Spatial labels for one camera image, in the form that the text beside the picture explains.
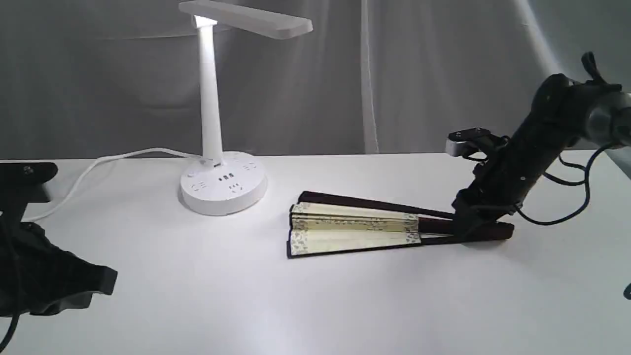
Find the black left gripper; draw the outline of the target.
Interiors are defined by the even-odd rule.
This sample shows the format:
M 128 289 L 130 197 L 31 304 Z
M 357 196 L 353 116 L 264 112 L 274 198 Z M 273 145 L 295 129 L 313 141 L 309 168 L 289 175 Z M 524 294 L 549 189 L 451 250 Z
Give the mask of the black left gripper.
M 119 272 L 77 260 L 53 245 L 44 229 L 32 222 L 1 228 L 1 316 L 54 316 L 86 309 L 93 294 L 111 296 Z

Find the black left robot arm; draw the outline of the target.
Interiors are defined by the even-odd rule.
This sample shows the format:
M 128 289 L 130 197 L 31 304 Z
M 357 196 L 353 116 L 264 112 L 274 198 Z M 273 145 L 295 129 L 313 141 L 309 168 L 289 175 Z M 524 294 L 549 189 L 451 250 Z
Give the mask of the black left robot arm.
M 45 185 L 57 174 L 52 162 L 2 163 L 1 301 L 3 318 L 28 313 L 53 316 L 86 309 L 95 294 L 110 296 L 118 273 L 54 245 L 45 230 L 23 220 L 29 204 L 50 202 Z

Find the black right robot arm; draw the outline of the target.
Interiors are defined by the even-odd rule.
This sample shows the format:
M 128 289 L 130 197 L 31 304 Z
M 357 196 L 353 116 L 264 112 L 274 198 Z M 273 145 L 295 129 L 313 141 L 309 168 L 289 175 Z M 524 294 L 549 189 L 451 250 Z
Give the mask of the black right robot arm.
M 522 214 L 532 187 L 579 140 L 596 144 L 598 149 L 583 169 L 586 200 L 569 217 L 587 207 L 590 171 L 597 156 L 631 143 L 630 95 L 620 84 L 602 78 L 592 52 L 584 53 L 581 62 L 590 79 L 578 82 L 561 73 L 546 78 L 536 90 L 530 113 L 510 137 L 480 127 L 448 135 L 449 155 L 465 159 L 478 152 L 485 155 L 474 168 L 473 182 L 453 201 L 455 238 L 474 241 L 478 229 L 505 215 Z

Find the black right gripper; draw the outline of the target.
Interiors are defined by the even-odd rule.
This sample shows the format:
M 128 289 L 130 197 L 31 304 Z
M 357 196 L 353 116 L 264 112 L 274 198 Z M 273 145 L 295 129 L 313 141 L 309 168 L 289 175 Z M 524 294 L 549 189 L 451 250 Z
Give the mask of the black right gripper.
M 462 241 L 506 241 L 515 226 L 500 219 L 520 207 L 532 187 L 567 146 L 567 129 L 549 118 L 530 115 L 493 159 L 478 162 L 473 182 L 460 190 L 455 236 Z

